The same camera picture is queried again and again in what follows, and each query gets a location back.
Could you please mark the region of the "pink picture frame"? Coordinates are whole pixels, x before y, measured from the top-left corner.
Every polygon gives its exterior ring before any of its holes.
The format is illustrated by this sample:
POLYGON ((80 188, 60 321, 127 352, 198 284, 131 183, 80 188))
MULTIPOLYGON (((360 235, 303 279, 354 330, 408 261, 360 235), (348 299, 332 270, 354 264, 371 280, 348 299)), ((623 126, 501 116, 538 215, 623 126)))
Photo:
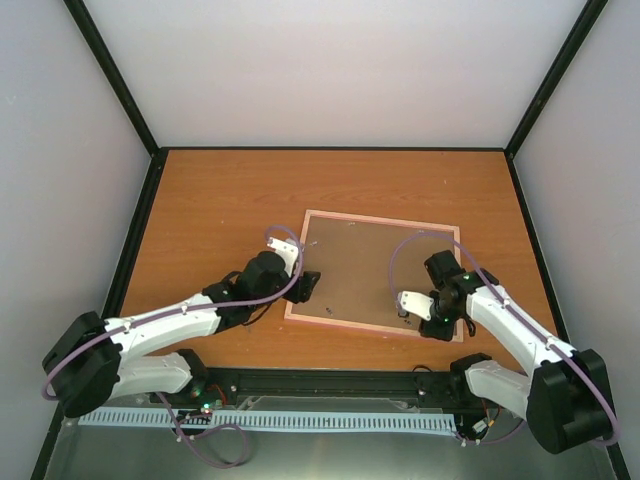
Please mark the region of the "pink picture frame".
POLYGON ((301 232, 304 269, 321 278, 309 301, 286 305, 284 318, 418 338, 420 319, 399 317, 395 296, 429 293, 424 262, 443 250, 460 260, 459 240, 453 225, 308 210, 301 232))

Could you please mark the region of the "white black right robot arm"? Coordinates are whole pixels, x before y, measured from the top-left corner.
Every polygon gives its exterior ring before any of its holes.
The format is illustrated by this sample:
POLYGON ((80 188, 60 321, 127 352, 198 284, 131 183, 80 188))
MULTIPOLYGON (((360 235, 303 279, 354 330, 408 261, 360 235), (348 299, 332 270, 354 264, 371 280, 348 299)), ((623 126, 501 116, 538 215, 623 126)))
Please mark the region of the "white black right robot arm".
POLYGON ((521 367, 503 368, 484 354, 454 362, 463 393, 491 400, 523 419, 549 453, 583 443, 609 446, 619 435, 602 357, 579 351, 527 314, 484 269, 466 271, 450 251, 424 263, 434 285, 427 294, 404 292, 403 307, 420 319, 419 333, 450 341, 463 320, 471 334, 483 326, 521 367))

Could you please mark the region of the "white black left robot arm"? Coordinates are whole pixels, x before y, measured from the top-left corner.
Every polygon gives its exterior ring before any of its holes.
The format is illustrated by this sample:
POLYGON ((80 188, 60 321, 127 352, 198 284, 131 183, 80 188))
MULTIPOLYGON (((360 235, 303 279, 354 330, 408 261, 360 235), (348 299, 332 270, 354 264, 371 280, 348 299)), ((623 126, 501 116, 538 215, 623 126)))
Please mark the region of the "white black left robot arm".
POLYGON ((158 350, 248 326, 279 299, 307 302, 319 282, 292 248, 262 251, 201 292, 130 317, 78 316, 42 361, 41 395, 77 418, 115 398, 160 392, 178 403, 207 401, 209 373, 191 349, 158 350))

